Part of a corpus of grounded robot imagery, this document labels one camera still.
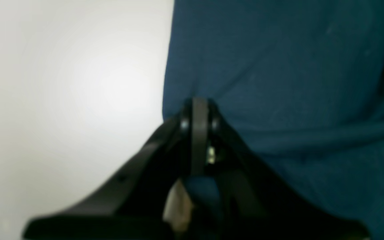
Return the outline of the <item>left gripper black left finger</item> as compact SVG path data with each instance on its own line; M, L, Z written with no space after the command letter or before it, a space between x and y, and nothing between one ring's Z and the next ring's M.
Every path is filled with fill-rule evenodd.
M25 240L174 240L163 220L173 184L200 173L192 153L194 120L201 121L201 100L188 100L145 145L101 187L56 214L32 219Z

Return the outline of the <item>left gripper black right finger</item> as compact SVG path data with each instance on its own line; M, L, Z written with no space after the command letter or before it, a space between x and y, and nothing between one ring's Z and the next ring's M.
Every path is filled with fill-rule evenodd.
M199 99L199 170L216 182L221 240L367 240L356 220L312 205L259 159L206 99Z

